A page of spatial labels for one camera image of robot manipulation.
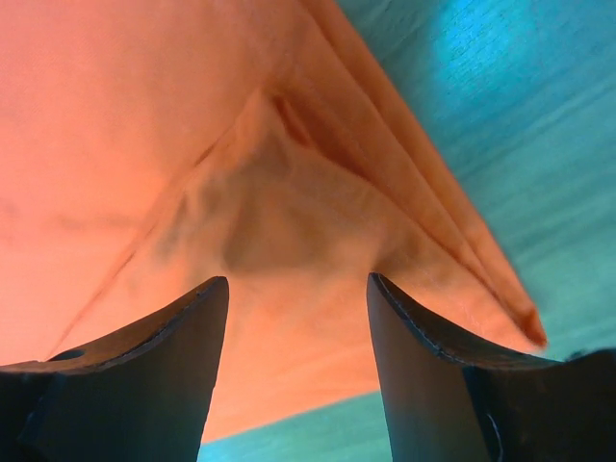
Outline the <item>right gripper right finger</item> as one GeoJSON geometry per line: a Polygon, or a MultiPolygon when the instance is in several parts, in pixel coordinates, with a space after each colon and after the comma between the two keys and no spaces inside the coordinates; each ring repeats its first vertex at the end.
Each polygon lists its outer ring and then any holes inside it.
{"type": "Polygon", "coordinates": [[[562,460],[552,361],[476,336],[377,273],[367,305],[394,460],[562,460]]]}

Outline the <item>orange t shirt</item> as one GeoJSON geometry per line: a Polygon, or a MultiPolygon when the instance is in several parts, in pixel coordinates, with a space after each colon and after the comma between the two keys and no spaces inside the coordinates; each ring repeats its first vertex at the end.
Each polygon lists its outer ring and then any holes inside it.
{"type": "Polygon", "coordinates": [[[2,3],[3,363],[222,275],[214,440],[376,389],[372,272],[492,342],[547,342],[335,3],[2,3]]]}

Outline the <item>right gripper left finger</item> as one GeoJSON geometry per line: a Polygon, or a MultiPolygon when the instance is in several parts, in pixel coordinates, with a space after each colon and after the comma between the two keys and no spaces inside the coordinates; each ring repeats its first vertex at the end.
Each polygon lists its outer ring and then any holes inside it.
{"type": "Polygon", "coordinates": [[[167,307],[46,362],[18,433],[29,461],[194,461],[216,384],[229,284],[213,277],[167,307]]]}

